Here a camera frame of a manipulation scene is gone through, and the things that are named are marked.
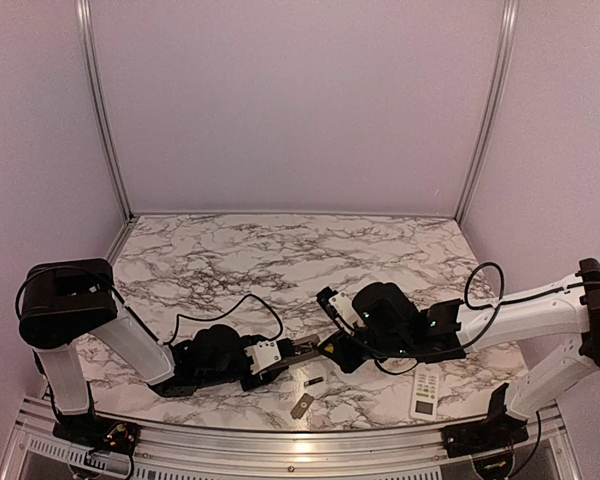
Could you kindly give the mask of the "white remote control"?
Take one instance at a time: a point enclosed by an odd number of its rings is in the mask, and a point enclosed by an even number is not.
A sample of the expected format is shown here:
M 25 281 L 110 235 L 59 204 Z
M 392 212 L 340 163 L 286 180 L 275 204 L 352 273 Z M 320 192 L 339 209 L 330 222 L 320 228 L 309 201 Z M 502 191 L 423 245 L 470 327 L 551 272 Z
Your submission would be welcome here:
M 273 369 L 287 369 L 292 365 L 307 362 L 320 355 L 318 335 L 308 335 L 298 339 L 281 339 L 276 342 L 280 360 L 273 365 Z
M 441 368 L 433 364 L 418 365 L 414 381 L 409 414 L 412 419 L 435 421 L 437 419 Z

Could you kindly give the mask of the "black AAA battery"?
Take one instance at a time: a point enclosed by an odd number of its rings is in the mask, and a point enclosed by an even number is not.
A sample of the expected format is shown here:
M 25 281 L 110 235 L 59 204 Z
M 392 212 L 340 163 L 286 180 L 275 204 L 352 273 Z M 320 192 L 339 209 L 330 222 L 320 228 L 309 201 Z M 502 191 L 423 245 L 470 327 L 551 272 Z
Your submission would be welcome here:
M 319 383 L 321 383 L 323 381 L 324 381 L 323 377 L 316 377 L 316 378 L 313 378 L 313 379 L 305 381 L 304 382 L 304 387 L 313 386 L 313 385 L 319 384 Z

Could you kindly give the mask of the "grey battery compartment cover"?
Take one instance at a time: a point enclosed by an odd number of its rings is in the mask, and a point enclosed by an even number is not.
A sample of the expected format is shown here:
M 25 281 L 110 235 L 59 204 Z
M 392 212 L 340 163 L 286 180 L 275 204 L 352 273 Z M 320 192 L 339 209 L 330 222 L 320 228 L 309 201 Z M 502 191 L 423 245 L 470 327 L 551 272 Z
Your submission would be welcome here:
M 296 404 L 292 407 L 290 411 L 291 418 L 295 420 L 301 419 L 313 402 L 314 397 L 308 393 L 304 393 L 301 396 L 301 398 L 296 402 Z

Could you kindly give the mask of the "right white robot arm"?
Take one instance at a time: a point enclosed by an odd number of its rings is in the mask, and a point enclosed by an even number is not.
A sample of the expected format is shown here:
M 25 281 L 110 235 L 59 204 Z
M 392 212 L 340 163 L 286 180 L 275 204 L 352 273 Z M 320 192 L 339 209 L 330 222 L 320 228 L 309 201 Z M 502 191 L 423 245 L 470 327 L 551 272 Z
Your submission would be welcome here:
M 393 283 L 375 282 L 353 298 L 326 287 L 317 302 L 337 331 L 319 351 L 345 373 L 363 363 L 413 360 L 412 414 L 435 412 L 440 363 L 464 359 L 500 344 L 565 335 L 564 342 L 522 379 L 496 389 L 475 438 L 495 448 L 514 423 L 526 422 L 540 407 L 591 373 L 600 370 L 600 263 L 584 259 L 578 271 L 544 287 L 518 294 L 500 293 L 490 302 L 469 297 L 420 310 Z

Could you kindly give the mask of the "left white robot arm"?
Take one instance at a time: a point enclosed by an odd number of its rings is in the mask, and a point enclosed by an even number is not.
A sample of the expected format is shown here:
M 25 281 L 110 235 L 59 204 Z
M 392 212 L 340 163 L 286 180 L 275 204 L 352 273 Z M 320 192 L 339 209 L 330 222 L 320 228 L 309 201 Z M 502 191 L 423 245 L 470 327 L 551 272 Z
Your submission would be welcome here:
M 249 391 L 275 380 L 295 353 L 293 341 L 281 334 L 240 335 L 215 320 L 189 340 L 163 342 L 123 300 L 102 258 L 34 266 L 16 294 L 15 313 L 56 410 L 86 445 L 99 444 L 107 430 L 92 412 L 77 352 L 76 342 L 85 335 L 106 345 L 163 398 L 233 382 Z

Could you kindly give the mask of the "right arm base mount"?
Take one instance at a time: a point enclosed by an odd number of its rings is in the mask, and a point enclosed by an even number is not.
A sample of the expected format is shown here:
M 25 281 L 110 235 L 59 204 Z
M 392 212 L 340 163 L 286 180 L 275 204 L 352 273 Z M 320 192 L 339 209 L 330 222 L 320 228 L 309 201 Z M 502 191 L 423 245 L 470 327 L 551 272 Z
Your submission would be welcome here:
M 513 447 L 529 439 L 528 420 L 511 416 L 505 405 L 508 383 L 493 391 L 486 417 L 481 420 L 448 425 L 441 430 L 449 458 Z

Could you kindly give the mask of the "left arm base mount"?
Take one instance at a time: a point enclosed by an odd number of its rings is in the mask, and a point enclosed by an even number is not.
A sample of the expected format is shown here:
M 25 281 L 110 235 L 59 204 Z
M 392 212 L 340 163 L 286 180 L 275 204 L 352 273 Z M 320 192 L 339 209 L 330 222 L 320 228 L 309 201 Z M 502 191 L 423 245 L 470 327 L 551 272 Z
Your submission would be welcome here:
M 63 414 L 51 400 L 56 422 L 53 435 L 62 440 L 89 447 L 92 452 L 114 452 L 133 455 L 140 427 L 133 422 L 99 416 L 90 404 L 86 413 Z

